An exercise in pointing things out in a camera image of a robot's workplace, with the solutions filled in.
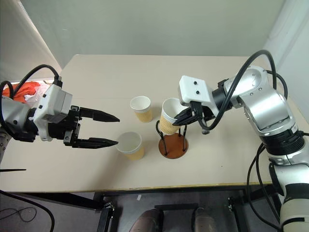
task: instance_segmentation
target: red cloth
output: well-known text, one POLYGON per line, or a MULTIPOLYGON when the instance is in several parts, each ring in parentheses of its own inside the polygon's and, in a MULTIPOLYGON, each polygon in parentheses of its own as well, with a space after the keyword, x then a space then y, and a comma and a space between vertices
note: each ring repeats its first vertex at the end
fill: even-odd
MULTIPOLYGON (((35 87, 40 86, 39 83, 35 81, 29 81, 23 84, 23 86, 19 89, 19 91, 15 94, 14 100, 22 103, 26 103, 25 101, 25 95, 34 95, 35 94, 35 87)), ((10 90, 9 88, 6 88, 3 91, 3 96, 9 97, 10 96, 10 90)))

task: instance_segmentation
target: floor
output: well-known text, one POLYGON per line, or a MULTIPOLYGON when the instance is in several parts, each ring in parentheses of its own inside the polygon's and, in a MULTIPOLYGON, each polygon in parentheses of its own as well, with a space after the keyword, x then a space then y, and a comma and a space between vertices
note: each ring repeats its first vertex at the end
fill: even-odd
MULTIPOLYGON (((78 195, 92 199, 94 193, 77 193, 78 195)), ((179 203, 198 203, 204 207, 211 215, 219 232, 236 232, 237 226, 234 214, 227 207, 227 198, 238 196, 236 191, 208 191, 208 192, 179 192, 179 193, 146 193, 146 194, 127 194, 122 196, 109 197, 113 205, 116 206, 114 218, 111 221, 109 231, 128 232, 134 221, 145 210, 153 208, 158 204, 179 204, 179 203)), ((59 205, 35 200, 44 205, 54 214, 55 232, 96 232, 100 212, 80 209, 70 206, 59 205)), ((258 200, 254 203, 256 209, 268 220, 275 223, 268 205, 264 200, 258 200)), ((6 196, 0 196, 0 210, 5 208, 21 209, 29 207, 28 203, 10 199, 6 196)), ((253 214, 251 208, 245 207, 247 221, 251 232, 273 232, 274 229, 263 224, 253 214)), ((190 232, 191 216, 193 210, 178 210, 164 212, 164 232, 190 232)), ((0 218, 8 215, 10 212, 3 212, 0 218)), ((33 216, 33 210, 24 212, 25 219, 33 216)), ((0 220, 0 232, 48 232, 50 228, 50 219, 41 209, 32 222, 24 223, 18 215, 0 220)))

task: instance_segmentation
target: tabletop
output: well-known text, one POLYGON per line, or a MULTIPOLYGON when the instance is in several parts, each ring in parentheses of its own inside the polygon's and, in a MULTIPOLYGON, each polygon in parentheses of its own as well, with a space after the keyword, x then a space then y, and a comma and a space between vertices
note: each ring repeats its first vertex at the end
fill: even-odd
MULTIPOLYGON (((13 192, 74 192, 174 187, 245 185, 250 163, 261 143, 246 120, 243 109, 227 111, 219 125, 202 135, 198 123, 188 126, 188 151, 179 159, 167 159, 158 150, 159 120, 166 98, 178 97, 182 75, 204 79, 213 89, 232 77, 247 57, 75 55, 63 69, 63 90, 73 94, 72 105, 102 110, 120 122, 105 123, 84 118, 80 138, 116 140, 127 131, 142 136, 145 155, 131 161, 114 146, 78 149, 54 139, 34 143, 11 140, 0 164, 2 169, 26 171, 0 173, 0 189, 13 192), (154 118, 140 122, 130 109, 138 95, 151 99, 154 118)), ((267 68, 262 58, 254 62, 267 68)), ((288 100, 299 128, 309 125, 295 104, 288 100)), ((271 181, 267 153, 260 158, 262 180, 271 181)), ((257 183, 255 168, 251 183, 257 183)))

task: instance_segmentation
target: white wall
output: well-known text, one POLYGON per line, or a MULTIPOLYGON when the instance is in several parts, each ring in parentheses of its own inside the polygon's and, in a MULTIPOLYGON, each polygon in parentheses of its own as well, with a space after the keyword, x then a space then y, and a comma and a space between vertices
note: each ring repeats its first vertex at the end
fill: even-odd
POLYGON ((288 0, 265 44, 291 97, 309 122, 309 1, 288 0))
MULTIPOLYGON (((0 0, 0 80, 20 81, 40 64, 61 68, 16 0, 0 0)), ((42 70, 32 78, 53 77, 42 70)))
POLYGON ((22 0, 64 67, 75 54, 248 56, 283 0, 22 0))

